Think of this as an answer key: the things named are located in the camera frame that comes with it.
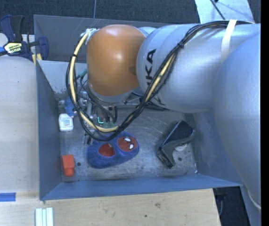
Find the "white surface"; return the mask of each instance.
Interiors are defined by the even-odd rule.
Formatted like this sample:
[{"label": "white surface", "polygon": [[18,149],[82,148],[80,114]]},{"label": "white surface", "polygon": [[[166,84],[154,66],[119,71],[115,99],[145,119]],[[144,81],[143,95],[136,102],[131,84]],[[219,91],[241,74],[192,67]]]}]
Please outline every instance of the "white surface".
[{"label": "white surface", "polygon": [[[6,42],[6,36],[0,33],[0,46]],[[0,193],[38,188],[35,66],[25,58],[1,56]]]},{"label": "white surface", "polygon": [[[200,23],[223,20],[210,0],[195,0],[195,3]],[[216,6],[226,20],[237,19],[254,23],[253,14],[247,0],[219,0]]]}]

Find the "wooden table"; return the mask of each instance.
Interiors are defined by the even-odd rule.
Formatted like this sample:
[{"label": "wooden table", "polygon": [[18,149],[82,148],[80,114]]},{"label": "wooden table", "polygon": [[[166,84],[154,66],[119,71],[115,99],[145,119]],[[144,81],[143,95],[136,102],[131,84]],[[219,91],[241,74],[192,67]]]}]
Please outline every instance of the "wooden table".
[{"label": "wooden table", "polygon": [[[0,34],[0,45],[5,43]],[[204,189],[53,201],[40,201],[37,190],[21,191],[15,202],[0,202],[0,226],[34,225],[35,209],[49,207],[56,226],[221,225],[213,191]]]}]

